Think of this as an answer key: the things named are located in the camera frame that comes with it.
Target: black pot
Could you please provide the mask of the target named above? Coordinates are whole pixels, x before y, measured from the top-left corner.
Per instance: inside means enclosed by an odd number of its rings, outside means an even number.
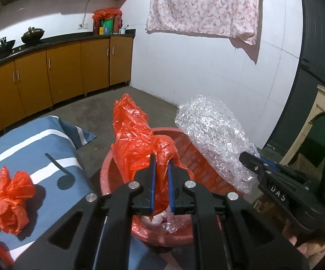
[[[15,45],[15,40],[10,40],[3,45],[0,45],[0,56],[11,53],[12,47]]]
[[[24,33],[21,40],[27,45],[35,44],[40,41],[44,33],[45,31],[41,28],[29,27],[29,31]]]

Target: red thermos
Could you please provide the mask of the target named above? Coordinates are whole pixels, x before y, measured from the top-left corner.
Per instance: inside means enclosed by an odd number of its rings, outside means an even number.
[[[118,14],[118,15],[116,15],[114,17],[114,25],[113,25],[113,28],[112,28],[112,32],[113,33],[119,33],[121,27],[122,27],[122,18]]]

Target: white wall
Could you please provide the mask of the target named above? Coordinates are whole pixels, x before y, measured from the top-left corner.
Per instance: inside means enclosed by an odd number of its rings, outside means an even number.
[[[93,12],[115,7],[114,0],[90,0],[85,23],[88,29],[78,30],[88,0],[19,0],[0,8],[0,38],[15,39],[15,47],[22,45],[21,37],[28,27],[45,30],[43,38],[61,34],[92,31]]]
[[[196,94],[217,97],[262,148],[296,74],[301,0],[263,1],[261,42],[256,47],[227,38],[147,34],[150,0],[121,0],[120,4],[123,24],[137,29],[131,85],[176,105]]]

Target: human hand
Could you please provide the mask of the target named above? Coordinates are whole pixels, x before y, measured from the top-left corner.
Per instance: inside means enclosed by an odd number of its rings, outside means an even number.
[[[297,237],[292,230],[292,222],[289,220],[286,221],[282,235],[286,237],[293,245],[297,243]],[[318,236],[305,242],[297,249],[307,258],[310,269],[312,269],[325,255],[325,238]]]

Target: pink floral fabric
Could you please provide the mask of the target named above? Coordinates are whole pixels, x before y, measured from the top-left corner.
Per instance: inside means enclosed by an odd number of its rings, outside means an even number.
[[[260,0],[151,0],[147,31],[214,34],[256,43]]]

